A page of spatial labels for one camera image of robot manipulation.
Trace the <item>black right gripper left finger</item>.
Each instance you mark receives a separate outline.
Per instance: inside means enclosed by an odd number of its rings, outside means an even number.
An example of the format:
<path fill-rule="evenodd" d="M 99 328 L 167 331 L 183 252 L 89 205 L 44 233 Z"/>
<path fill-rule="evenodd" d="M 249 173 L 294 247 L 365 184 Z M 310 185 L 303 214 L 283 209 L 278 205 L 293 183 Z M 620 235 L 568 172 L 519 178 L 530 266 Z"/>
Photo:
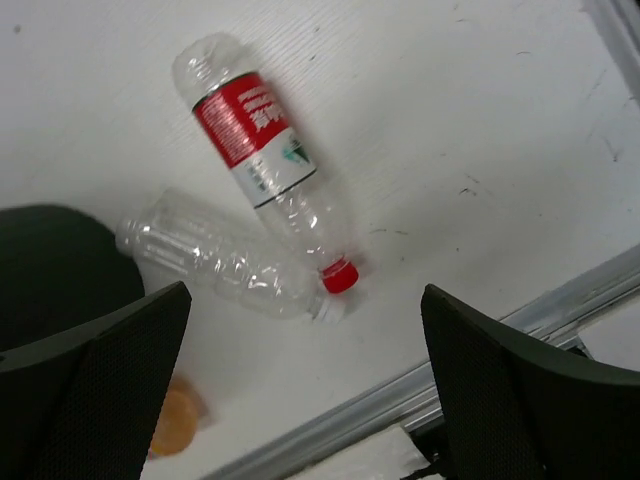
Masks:
<path fill-rule="evenodd" d="M 139 478 L 190 307 L 176 282 L 3 351 L 2 478 Z"/>

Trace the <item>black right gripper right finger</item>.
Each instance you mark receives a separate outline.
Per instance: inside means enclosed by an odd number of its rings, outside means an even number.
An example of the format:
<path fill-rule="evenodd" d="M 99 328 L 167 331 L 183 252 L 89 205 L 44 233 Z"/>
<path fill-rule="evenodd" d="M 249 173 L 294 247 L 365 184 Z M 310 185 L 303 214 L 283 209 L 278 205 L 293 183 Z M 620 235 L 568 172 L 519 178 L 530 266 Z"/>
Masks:
<path fill-rule="evenodd" d="M 636 479 L 639 374 L 426 286 L 421 317 L 461 479 Z"/>

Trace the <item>clear unlabelled plastic bottle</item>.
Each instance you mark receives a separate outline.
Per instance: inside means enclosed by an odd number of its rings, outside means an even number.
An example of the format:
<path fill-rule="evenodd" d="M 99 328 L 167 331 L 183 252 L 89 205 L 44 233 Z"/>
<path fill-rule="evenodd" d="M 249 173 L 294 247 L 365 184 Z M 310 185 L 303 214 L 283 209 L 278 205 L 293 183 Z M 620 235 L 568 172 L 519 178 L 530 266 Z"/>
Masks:
<path fill-rule="evenodd" d="M 168 189 L 119 222 L 117 248 L 274 319 L 337 323 L 346 303 L 269 233 L 184 191 Z"/>

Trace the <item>red label plastic bottle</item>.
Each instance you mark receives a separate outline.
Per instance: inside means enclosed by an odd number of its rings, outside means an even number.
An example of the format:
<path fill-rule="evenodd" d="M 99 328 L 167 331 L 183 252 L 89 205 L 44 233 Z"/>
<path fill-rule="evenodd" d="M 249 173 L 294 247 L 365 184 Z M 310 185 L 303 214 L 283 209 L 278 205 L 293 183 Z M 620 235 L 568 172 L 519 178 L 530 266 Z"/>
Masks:
<path fill-rule="evenodd" d="M 246 47 L 226 33 L 208 35 L 176 56 L 172 78 L 263 225 L 330 293 L 354 287 L 345 203 Z"/>

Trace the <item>black ribbed waste bin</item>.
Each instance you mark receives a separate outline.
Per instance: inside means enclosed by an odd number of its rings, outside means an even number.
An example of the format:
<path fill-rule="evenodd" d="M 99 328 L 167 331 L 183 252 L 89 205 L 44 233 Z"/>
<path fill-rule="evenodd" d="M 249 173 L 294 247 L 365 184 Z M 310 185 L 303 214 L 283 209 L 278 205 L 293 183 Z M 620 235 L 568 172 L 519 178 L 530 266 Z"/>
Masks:
<path fill-rule="evenodd" d="M 78 210 L 30 205 L 1 211 L 1 349 L 47 338 L 145 296 L 115 234 Z"/>

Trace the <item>orange juice bottle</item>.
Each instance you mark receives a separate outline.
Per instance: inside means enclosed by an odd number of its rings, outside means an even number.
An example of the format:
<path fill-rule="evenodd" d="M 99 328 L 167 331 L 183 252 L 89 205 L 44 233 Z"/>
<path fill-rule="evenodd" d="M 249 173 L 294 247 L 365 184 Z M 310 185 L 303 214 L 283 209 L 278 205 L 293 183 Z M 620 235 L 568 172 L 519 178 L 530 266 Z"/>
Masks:
<path fill-rule="evenodd" d="M 193 384 L 176 375 L 169 382 L 148 450 L 148 459 L 183 452 L 208 416 L 208 407 Z"/>

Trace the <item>aluminium table edge rail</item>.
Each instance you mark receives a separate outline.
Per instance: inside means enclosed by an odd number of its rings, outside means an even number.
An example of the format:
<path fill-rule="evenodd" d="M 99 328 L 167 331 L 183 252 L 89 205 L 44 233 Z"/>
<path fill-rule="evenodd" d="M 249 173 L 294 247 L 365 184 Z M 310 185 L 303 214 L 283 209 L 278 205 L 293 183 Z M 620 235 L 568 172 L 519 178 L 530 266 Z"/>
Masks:
<path fill-rule="evenodd" d="M 550 345 L 580 346 L 579 331 L 639 293 L 639 249 L 620 255 L 502 318 Z M 210 473 L 212 479 L 286 479 L 393 426 L 408 431 L 437 421 L 432 368 L 423 362 L 263 447 Z"/>

